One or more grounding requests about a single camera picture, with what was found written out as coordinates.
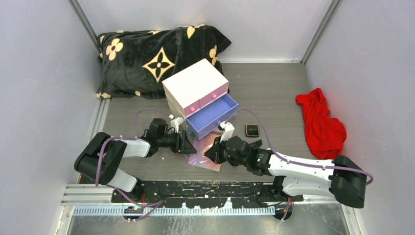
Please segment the white pink drawer organizer box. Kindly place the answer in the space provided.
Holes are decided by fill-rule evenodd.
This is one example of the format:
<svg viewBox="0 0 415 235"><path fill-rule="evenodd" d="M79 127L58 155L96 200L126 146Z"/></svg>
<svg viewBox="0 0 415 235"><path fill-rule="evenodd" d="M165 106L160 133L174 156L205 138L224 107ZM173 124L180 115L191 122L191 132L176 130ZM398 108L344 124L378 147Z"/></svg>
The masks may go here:
<svg viewBox="0 0 415 235"><path fill-rule="evenodd" d="M229 81L207 59L189 66L162 81L168 106L176 117L186 119L228 94Z"/></svg>

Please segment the blue drawer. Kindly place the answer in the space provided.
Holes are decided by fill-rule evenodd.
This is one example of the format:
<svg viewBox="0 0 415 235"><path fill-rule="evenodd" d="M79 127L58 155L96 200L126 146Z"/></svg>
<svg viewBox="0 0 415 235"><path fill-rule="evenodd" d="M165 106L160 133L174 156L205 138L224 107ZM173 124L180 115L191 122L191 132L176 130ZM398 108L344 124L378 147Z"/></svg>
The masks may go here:
<svg viewBox="0 0 415 235"><path fill-rule="evenodd" d="M229 94L225 94L188 117L187 131L193 133L197 139L201 139L216 129L221 122L226 121L238 106L239 104Z"/></svg>

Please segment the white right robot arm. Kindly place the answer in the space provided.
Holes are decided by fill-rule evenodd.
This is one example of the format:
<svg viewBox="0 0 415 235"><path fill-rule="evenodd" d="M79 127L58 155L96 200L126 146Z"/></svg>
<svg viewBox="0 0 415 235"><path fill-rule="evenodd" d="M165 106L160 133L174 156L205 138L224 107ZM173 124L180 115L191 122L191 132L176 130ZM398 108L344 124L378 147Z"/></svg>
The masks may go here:
<svg viewBox="0 0 415 235"><path fill-rule="evenodd" d="M352 208L365 205L367 176L346 156L312 160L262 149L262 142L247 143L238 136L215 138L204 155L215 164L244 166L257 176L273 176L272 196L278 201L300 195L325 196Z"/></svg>

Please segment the black square compact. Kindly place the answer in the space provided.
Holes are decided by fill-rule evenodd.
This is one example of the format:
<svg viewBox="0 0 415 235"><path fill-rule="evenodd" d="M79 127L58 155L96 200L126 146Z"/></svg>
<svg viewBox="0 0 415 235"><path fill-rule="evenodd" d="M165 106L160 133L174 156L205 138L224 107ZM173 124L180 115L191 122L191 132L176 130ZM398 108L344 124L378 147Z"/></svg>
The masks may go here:
<svg viewBox="0 0 415 235"><path fill-rule="evenodd" d="M260 136L260 129L258 124L246 124L245 136L248 138L257 138Z"/></svg>

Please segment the holographic eyeshadow palette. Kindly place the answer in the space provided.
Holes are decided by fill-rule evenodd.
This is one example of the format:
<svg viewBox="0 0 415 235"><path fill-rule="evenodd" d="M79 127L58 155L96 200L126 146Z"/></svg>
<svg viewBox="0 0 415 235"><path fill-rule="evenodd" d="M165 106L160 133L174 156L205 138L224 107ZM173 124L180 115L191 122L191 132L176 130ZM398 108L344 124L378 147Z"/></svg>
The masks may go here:
<svg viewBox="0 0 415 235"><path fill-rule="evenodd" d="M207 134L201 139L196 138L192 145L197 153L190 154L187 163L191 166L219 172L221 166L205 156L205 152L212 147L214 139L218 136L217 134Z"/></svg>

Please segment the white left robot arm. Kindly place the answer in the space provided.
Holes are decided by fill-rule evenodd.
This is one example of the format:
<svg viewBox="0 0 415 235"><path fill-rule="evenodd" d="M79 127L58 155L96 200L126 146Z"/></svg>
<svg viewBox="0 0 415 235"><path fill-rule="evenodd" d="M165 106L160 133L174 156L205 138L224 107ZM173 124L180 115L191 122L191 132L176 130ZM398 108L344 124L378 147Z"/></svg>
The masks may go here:
<svg viewBox="0 0 415 235"><path fill-rule="evenodd" d="M97 133L80 153L74 170L94 180L97 185L111 186L123 191L131 202L141 199L144 188L142 181L119 168L123 158L147 158L159 148L169 148L174 153L195 154L185 130L180 130L175 118L168 127L166 120L154 118L141 137L112 137L104 132Z"/></svg>

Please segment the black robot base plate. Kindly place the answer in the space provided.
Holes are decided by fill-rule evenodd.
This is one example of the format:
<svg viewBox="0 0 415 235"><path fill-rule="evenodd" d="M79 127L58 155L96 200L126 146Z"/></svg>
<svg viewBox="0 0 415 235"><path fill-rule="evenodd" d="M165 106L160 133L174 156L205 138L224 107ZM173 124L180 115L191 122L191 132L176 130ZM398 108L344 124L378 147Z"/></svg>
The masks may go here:
<svg viewBox="0 0 415 235"><path fill-rule="evenodd" d="M233 209L265 208L287 202L288 196L277 192L270 182L224 181L144 181L139 203L163 201L165 208L223 208L230 202Z"/></svg>

